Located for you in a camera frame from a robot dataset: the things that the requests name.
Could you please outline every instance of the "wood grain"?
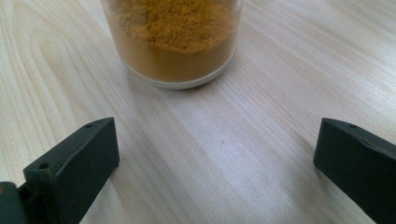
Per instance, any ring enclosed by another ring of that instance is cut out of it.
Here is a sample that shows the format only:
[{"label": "wood grain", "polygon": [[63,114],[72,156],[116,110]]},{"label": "wood grain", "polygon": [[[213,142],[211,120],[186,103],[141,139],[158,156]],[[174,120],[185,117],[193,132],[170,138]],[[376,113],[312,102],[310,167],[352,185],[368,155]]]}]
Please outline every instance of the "wood grain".
[{"label": "wood grain", "polygon": [[237,52],[167,91],[120,62],[100,2],[0,1],[0,178],[114,117],[82,223],[373,223],[313,165],[321,118],[396,143],[396,2],[246,0]]}]

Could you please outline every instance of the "wooden table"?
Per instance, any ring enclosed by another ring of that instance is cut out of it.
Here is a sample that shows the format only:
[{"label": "wooden table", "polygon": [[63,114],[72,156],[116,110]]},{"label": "wooden table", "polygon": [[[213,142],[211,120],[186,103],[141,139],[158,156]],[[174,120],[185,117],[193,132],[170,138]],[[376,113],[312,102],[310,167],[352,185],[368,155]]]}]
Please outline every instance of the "wooden table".
[{"label": "wooden table", "polygon": [[372,223],[315,168],[321,119],[396,143],[396,2],[247,0],[226,71],[128,73],[100,2],[0,1],[0,179],[114,117],[120,167],[82,223]]}]

